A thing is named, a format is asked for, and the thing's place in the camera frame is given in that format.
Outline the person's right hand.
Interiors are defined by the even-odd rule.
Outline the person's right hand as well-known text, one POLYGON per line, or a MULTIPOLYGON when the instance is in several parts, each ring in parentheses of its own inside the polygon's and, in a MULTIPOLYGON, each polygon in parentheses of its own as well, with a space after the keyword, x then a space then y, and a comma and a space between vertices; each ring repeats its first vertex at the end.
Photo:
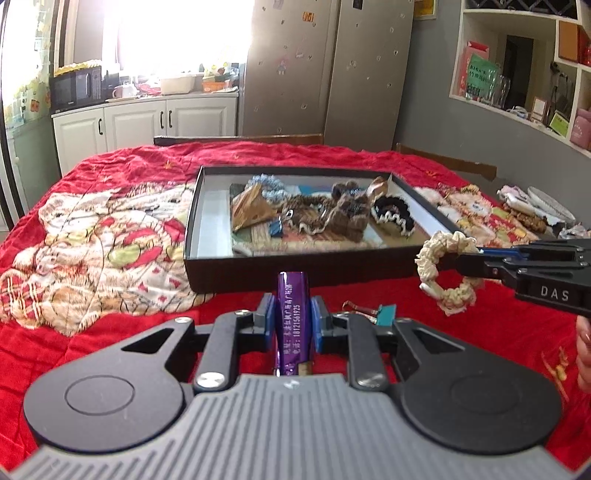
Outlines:
POLYGON ((589 394, 591 392, 591 330, 588 318, 577 317, 576 334, 578 385, 582 391, 589 394))

